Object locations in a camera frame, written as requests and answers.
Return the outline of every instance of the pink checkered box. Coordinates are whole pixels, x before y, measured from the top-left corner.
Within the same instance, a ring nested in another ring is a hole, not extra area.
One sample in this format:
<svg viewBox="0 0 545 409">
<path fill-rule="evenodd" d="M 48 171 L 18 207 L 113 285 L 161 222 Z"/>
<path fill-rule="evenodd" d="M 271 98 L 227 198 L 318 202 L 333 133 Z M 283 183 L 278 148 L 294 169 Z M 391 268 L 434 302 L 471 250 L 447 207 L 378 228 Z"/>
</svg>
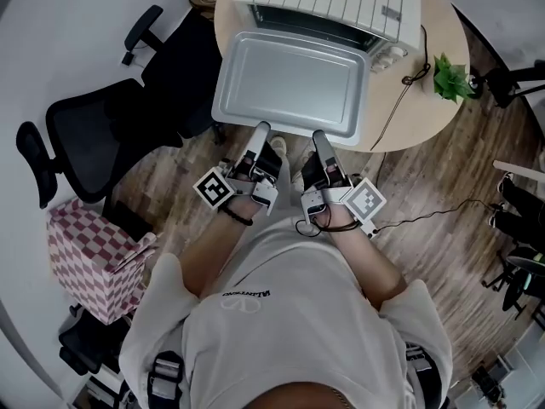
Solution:
<svg viewBox="0 0 545 409">
<path fill-rule="evenodd" d="M 80 199 L 49 214 L 49 257 L 59 283 L 107 325 L 136 308 L 156 236 L 147 233 L 136 243 L 119 226 L 85 209 Z"/>
</svg>

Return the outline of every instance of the chair armrest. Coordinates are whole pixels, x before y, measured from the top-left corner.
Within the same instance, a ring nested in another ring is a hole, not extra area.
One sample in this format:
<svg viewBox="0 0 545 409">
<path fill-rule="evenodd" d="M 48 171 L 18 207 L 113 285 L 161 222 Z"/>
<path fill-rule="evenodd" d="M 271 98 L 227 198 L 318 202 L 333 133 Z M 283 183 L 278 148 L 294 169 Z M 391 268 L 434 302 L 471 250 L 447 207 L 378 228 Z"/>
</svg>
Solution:
<svg viewBox="0 0 545 409">
<path fill-rule="evenodd" d="M 139 41 L 146 43 L 155 51 L 161 48 L 163 43 L 149 29 L 162 13 L 163 8 L 154 4 L 136 21 L 125 38 L 125 48 L 127 51 L 132 51 Z"/>
<path fill-rule="evenodd" d="M 61 169 L 49 158 L 47 148 L 34 123 L 26 121 L 19 127 L 15 144 L 31 167 L 36 179 L 40 209 L 45 209 L 57 192 L 55 173 L 61 173 Z"/>
</svg>

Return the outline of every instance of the white t-shirt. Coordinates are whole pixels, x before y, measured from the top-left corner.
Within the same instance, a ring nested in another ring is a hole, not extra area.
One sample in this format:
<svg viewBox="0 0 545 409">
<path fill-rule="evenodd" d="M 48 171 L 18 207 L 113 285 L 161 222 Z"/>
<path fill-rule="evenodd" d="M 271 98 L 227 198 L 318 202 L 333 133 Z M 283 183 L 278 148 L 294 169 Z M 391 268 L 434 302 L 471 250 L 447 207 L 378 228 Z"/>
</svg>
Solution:
<svg viewBox="0 0 545 409">
<path fill-rule="evenodd" d="M 450 343 L 424 283 L 412 282 L 378 314 L 328 237 L 300 236 L 297 219 L 254 229 L 202 302 L 183 286 L 177 258 L 159 259 L 119 361 L 142 407 L 147 372 L 169 334 L 185 362 L 184 409 L 242 409 L 292 382 L 330 386 L 358 409 L 421 407 L 405 342 L 433 358 L 446 397 Z"/>
</svg>

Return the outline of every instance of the hand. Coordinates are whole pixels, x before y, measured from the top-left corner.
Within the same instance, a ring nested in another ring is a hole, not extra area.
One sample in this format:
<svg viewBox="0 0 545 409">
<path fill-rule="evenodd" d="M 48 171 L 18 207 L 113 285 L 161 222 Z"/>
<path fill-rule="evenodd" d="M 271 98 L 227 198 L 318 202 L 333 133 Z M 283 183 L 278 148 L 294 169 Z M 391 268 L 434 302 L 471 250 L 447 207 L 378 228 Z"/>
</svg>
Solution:
<svg viewBox="0 0 545 409">
<path fill-rule="evenodd" d="M 317 214 L 314 220 L 322 228 L 341 228 L 354 221 L 350 211 L 344 204 L 328 204 L 324 212 Z"/>
<path fill-rule="evenodd" d="M 252 161 L 249 158 L 244 158 L 243 162 L 251 164 Z M 238 174 L 237 179 L 240 181 L 251 181 L 248 176 L 243 174 Z M 227 207 L 238 216 L 246 220 L 251 220 L 261 209 L 261 204 L 256 203 L 249 195 L 239 195 L 233 197 Z"/>
</svg>

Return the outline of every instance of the black cable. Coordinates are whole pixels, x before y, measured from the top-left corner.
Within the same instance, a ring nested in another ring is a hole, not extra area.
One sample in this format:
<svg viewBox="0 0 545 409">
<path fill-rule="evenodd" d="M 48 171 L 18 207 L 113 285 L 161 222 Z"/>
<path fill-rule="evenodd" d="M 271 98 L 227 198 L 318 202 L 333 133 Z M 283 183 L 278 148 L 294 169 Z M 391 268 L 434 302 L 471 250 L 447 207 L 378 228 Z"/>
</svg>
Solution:
<svg viewBox="0 0 545 409">
<path fill-rule="evenodd" d="M 431 218 L 432 216 L 436 215 L 436 214 L 448 214 L 449 212 L 456 212 L 457 210 L 460 210 L 460 208 L 462 206 L 464 206 L 466 203 L 481 203 L 486 209 L 488 210 L 492 210 L 493 209 L 487 205 L 486 203 L 484 203 L 482 200 L 478 200 L 478 199 L 465 199 L 463 200 L 455 209 L 448 209 L 448 210 L 435 210 L 434 212 L 431 212 L 429 214 L 426 214 L 426 215 L 422 215 L 422 216 L 418 216 L 417 218 L 413 219 L 413 220 L 403 220 L 403 221 L 400 221 L 400 222 L 396 222 L 395 224 L 387 224 L 386 226 L 382 226 L 381 228 L 378 228 L 376 229 L 373 233 L 374 234 L 377 234 L 379 233 L 381 230 L 384 230 L 385 228 L 396 228 L 398 226 L 401 226 L 402 224 L 405 224 L 406 222 L 417 222 L 418 220 L 422 220 L 424 218 Z"/>
<path fill-rule="evenodd" d="M 424 31 L 424 54 L 425 54 L 424 65 L 422 66 L 422 69 L 419 72 L 417 72 L 413 77 L 405 76 L 404 78 L 401 79 L 401 83 L 403 85 L 406 85 L 406 86 L 403 88 L 403 91 L 401 91 L 401 94 L 399 95 L 398 100 L 396 101 L 395 105 L 393 106 L 393 109 L 390 112 L 390 116 L 388 117 L 388 120 L 386 121 L 386 124 L 384 125 L 384 128 L 382 129 L 381 134 L 376 139 L 375 144 L 373 144 L 373 146 L 371 147 L 371 149 L 370 149 L 371 151 L 373 151 L 373 149 L 376 147 L 376 144 L 378 144 L 381 141 L 382 137 L 386 133 L 386 129 L 388 128 L 388 125 L 390 125 L 390 121 L 392 121 L 393 115 L 398 110 L 399 103 L 403 100 L 403 97 L 405 96 L 405 94 L 407 94 L 407 91 L 409 90 L 410 86 L 416 80 L 420 80 L 421 78 L 426 76 L 428 74 L 430 68 L 432 67 L 429 64 L 429 62 L 427 61 L 427 31 L 426 31 L 426 27 L 424 27 L 423 25 L 420 25 L 420 27 Z"/>
<path fill-rule="evenodd" d="M 381 166 L 378 167 L 378 171 L 376 172 L 375 187 L 378 187 L 378 178 L 381 176 L 381 170 L 382 170 L 382 166 L 384 165 L 384 161 L 386 160 L 386 155 L 387 153 L 384 153 L 384 157 L 382 158 L 382 161 L 381 161 Z"/>
<path fill-rule="evenodd" d="M 299 223 L 304 222 L 305 220 L 299 220 L 295 223 L 295 230 L 298 232 L 298 234 L 302 236 L 306 236 L 307 238 L 314 238 L 318 235 L 320 235 L 322 232 L 328 232 L 328 233 L 339 233 L 339 232 L 348 232 L 350 230 L 354 230 L 356 228 L 359 228 L 361 226 L 361 222 L 359 220 L 356 220 L 354 222 L 351 222 L 350 224 L 347 224 L 346 226 L 340 226 L 338 228 L 330 228 L 331 224 L 331 210 L 330 208 L 326 208 L 326 210 L 329 212 L 329 217 L 327 220 L 327 223 L 324 227 L 318 225 L 315 221 L 312 221 L 312 225 L 318 229 L 318 232 L 312 235 L 306 235 L 301 230 L 299 230 Z"/>
</svg>

